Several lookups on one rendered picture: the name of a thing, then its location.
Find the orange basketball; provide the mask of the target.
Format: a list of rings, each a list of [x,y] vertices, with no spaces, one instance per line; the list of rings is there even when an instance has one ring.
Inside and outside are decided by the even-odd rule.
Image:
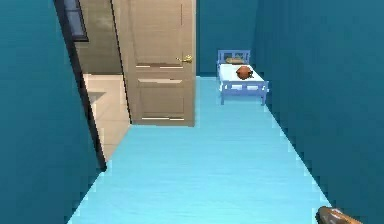
[[[253,70],[248,66],[242,65],[236,70],[237,77],[241,80],[246,80],[253,77]]]

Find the tan wooden room door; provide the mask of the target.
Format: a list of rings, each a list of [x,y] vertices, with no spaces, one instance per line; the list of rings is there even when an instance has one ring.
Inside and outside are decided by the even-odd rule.
[[[133,124],[195,125],[196,1],[112,0]]]

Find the blue framed bed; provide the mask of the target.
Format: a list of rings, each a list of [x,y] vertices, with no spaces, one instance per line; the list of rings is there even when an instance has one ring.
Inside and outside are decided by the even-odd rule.
[[[217,77],[220,82],[221,104],[224,104],[228,96],[255,96],[261,99],[262,105],[266,103],[269,82],[255,71],[250,64],[250,57],[250,50],[219,50],[217,52]],[[227,64],[226,58],[241,58],[245,64]],[[252,78],[241,80],[237,77],[236,70],[242,65],[253,70]]]

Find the dark framed window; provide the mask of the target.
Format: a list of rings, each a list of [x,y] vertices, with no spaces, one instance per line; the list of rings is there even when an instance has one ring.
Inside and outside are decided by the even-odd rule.
[[[76,42],[87,42],[88,36],[80,0],[64,0],[64,6],[73,40]]]

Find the brown rounded object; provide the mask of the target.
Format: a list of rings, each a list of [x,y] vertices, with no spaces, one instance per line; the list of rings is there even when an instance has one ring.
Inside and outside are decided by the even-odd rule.
[[[318,224],[363,224],[337,208],[321,206],[316,212],[315,219]]]

